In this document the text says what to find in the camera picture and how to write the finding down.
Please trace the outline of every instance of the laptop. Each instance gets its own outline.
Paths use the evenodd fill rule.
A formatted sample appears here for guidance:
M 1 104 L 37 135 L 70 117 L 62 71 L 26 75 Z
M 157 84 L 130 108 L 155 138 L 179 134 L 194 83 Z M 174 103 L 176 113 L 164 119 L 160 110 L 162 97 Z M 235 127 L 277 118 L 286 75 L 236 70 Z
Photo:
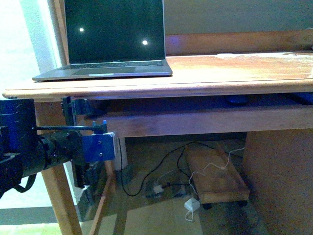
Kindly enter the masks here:
M 163 0 L 65 0 L 70 65 L 34 81 L 170 76 Z

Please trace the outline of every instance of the laptop keyboard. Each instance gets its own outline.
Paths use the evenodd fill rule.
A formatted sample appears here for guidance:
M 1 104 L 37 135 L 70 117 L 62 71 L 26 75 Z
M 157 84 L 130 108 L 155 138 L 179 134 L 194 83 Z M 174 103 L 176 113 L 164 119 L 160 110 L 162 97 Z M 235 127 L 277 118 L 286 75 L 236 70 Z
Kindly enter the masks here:
M 161 65 L 163 65 L 162 61 L 112 62 L 112 63 L 67 65 L 59 69 L 70 70 L 70 69 L 90 69 L 106 67 L 134 67 L 134 66 L 161 66 Z

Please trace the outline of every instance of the black strap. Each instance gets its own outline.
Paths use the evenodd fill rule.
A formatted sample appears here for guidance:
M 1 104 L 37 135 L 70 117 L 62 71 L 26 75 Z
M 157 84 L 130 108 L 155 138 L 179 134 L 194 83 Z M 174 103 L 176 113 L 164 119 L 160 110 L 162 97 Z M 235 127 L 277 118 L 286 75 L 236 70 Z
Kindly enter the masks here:
M 17 186 L 14 187 L 15 190 L 16 190 L 17 192 L 26 192 L 26 191 L 30 190 L 30 188 L 31 188 L 31 187 L 34 185 L 34 183 L 35 183 L 36 175 L 37 175 L 37 174 L 34 174 L 34 175 L 31 175 L 31 176 L 28 177 L 28 180 L 27 180 L 27 183 L 26 183 L 26 186 L 25 186 L 25 187 L 20 186 L 20 185 L 17 185 Z

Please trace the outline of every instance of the caster wheel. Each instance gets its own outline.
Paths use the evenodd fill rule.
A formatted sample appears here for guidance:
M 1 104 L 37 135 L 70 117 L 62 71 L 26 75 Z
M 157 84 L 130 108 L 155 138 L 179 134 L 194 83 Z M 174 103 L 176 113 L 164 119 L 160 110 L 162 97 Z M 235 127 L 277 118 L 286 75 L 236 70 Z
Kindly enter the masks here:
M 247 201 L 238 201 L 237 203 L 239 207 L 245 207 L 248 204 Z
M 202 207 L 205 210 L 211 209 L 212 208 L 212 203 L 204 203 L 204 204 L 202 204 Z

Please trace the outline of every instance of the white cable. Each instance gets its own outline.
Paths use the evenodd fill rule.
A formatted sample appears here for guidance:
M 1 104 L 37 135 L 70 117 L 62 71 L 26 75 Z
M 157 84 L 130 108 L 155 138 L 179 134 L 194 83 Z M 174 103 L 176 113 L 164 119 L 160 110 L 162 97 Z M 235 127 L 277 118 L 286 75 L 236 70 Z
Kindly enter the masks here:
M 161 175 L 161 176 L 156 180 L 156 182 L 159 184 L 159 180 L 160 180 L 162 177 L 164 177 L 165 175 L 168 175 L 168 174 L 170 174 L 170 173 L 172 173 L 172 172 L 174 172 L 174 171 L 178 171 L 178 169 L 174 169 L 174 170 L 171 170 L 171 171 L 169 171 L 169 172 L 166 172 L 165 174 Z
M 191 219 L 187 219 L 187 216 L 191 213 Z M 189 222 L 194 222 L 194 211 L 188 211 L 187 214 L 185 215 L 185 220 L 189 221 Z
M 193 189 L 193 191 L 195 192 L 195 194 L 197 195 L 197 192 L 196 192 L 195 188 L 193 187 L 193 185 L 192 185 L 191 182 L 190 182 L 191 179 L 192 179 L 192 177 L 193 177 L 193 175 L 194 175 L 195 173 L 200 174 L 200 175 L 203 175 L 203 176 L 205 177 L 205 176 L 206 176 L 206 175 L 205 175 L 205 169 L 207 169 L 207 168 L 209 167 L 209 165 L 213 165 L 213 166 L 217 167 L 218 169 L 225 170 L 226 167 L 228 166 L 229 162 L 230 162 L 230 155 L 231 155 L 231 153 L 232 153 L 232 152 L 239 151 L 239 150 L 244 150 L 244 149 L 245 149 L 245 148 L 240 148 L 240 149 L 231 150 L 231 151 L 229 152 L 229 154 L 228 154 L 227 164 L 226 164 L 225 166 L 223 166 L 223 167 L 222 167 L 222 166 L 215 165 L 214 163 L 209 163 L 209 164 L 206 165 L 206 167 L 203 169 L 203 173 L 200 173 L 200 172 L 197 172 L 197 171 L 192 172 L 188 183 L 189 183 L 189 185 L 192 187 L 192 189 Z

